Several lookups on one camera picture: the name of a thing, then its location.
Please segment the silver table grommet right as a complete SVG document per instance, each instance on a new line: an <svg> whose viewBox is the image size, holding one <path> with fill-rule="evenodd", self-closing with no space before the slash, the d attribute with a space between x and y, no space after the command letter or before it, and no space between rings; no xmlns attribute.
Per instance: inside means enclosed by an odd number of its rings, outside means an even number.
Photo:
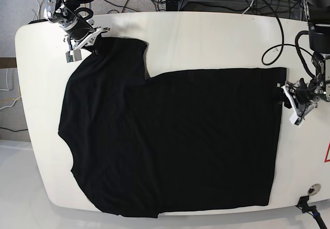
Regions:
<svg viewBox="0 0 330 229"><path fill-rule="evenodd" d="M308 195L309 196L315 195L320 191L320 189L321 189L320 184L314 184L308 189Z"/></svg>

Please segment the black T-shirt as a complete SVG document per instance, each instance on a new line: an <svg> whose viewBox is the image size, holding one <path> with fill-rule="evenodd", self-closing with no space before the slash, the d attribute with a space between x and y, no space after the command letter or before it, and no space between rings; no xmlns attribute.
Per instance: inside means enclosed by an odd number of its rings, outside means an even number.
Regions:
<svg viewBox="0 0 330 229"><path fill-rule="evenodd" d="M145 74L147 44L104 38L68 80L59 136L72 174L100 211L267 206L285 68Z"/></svg>

